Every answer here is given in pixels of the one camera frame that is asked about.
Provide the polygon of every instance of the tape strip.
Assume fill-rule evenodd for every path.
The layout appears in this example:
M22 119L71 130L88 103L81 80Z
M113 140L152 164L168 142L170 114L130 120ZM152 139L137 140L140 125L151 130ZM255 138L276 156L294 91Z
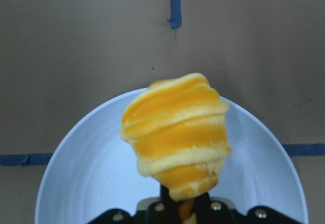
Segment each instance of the tape strip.
M52 155L52 153L0 155L0 166L43 166L49 163Z
M171 18L168 19L172 29L182 25L181 0L171 0Z
M325 144L284 144L289 156L324 156ZM0 155L0 167L47 165L52 153Z
M289 156L325 155L325 144L284 144L282 146Z

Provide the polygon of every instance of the white bowl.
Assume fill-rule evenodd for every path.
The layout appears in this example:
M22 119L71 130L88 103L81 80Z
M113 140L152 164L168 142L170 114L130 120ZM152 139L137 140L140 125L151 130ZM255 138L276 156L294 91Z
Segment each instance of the white bowl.
M111 208L133 215L140 200L159 195L158 182L138 174L131 147L119 137L124 109L143 91L100 105L65 136L42 179L36 224L87 223ZM233 152L210 196L231 200L243 214L265 205L308 223L302 186L285 150L257 118L227 101Z

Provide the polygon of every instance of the brown cardboard surface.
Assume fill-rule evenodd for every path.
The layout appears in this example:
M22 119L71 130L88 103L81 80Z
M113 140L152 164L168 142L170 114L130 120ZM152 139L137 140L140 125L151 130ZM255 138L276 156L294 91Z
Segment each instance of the brown cardboard surface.
M0 154L53 152L85 114L202 72L283 144L325 141L325 0L2 0Z
M34 223L46 166L0 167L0 223Z
M325 156L292 157L307 201L309 223L323 223L325 201Z

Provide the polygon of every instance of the screw head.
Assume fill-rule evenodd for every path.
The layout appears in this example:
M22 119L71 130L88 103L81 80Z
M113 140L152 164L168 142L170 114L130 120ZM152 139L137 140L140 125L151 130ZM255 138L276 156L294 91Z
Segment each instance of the screw head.
M164 209L165 209L165 206L164 206L164 204L163 203L158 203L158 204L156 204L156 206L154 207L154 209L156 210L156 211L163 211Z
M255 216L260 219L266 219L268 217L268 214L263 209L256 209L254 212Z
M121 212L117 212L116 214L113 215L112 217L113 221L120 221L124 219L124 216L121 214Z
M214 201L211 203L211 208L213 210L221 210L222 209L222 204L220 202Z

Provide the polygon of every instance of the blue painter's tape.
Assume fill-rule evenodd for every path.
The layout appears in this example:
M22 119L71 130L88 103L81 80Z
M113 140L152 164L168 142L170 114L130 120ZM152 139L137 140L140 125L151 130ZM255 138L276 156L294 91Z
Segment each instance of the blue painter's tape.
M1 167L47 165L52 153L0 155Z
M284 144L289 156L325 155L325 144Z
M282 146L289 156L325 155L325 144L284 144ZM0 155L0 167L43 166L49 163L52 155L52 153Z
M182 25L181 0L171 0L171 18L168 19L172 29Z

